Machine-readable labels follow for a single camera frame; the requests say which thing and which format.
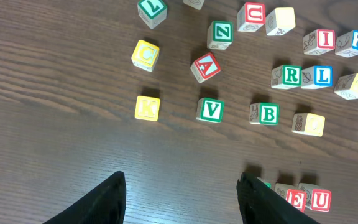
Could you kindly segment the green N block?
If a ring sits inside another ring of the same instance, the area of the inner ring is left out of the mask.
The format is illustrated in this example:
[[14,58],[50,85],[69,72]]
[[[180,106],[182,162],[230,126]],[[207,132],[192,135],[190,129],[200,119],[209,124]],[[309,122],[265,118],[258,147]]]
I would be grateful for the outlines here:
[[261,178],[261,177],[257,177],[257,179],[259,179],[261,182],[263,182],[268,188],[272,188],[272,185],[270,182],[267,182],[265,179]]

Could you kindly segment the green R block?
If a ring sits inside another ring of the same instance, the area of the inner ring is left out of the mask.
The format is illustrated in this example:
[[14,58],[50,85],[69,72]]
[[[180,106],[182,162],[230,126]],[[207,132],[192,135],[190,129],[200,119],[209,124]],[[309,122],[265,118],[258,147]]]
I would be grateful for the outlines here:
[[302,68],[297,65],[281,65],[271,71],[271,87],[275,89],[292,89],[301,87]]

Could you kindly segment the red E block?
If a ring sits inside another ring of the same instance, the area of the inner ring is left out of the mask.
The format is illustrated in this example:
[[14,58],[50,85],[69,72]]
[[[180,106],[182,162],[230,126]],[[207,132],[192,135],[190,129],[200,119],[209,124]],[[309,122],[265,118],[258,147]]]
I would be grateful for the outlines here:
[[306,192],[292,185],[276,183],[275,192],[301,212],[305,211]]

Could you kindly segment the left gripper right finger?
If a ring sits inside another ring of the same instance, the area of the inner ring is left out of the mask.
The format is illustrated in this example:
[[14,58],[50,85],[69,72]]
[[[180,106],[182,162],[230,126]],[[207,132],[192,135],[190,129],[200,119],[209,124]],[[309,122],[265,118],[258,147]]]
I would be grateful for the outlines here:
[[236,189],[244,224],[318,224],[251,173],[242,173]]

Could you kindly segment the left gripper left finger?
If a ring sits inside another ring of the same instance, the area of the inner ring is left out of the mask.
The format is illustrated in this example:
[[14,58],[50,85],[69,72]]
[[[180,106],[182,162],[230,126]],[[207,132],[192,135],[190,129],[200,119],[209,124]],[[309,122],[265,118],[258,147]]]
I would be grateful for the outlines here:
[[125,210],[125,175],[117,171],[45,224],[123,224]]

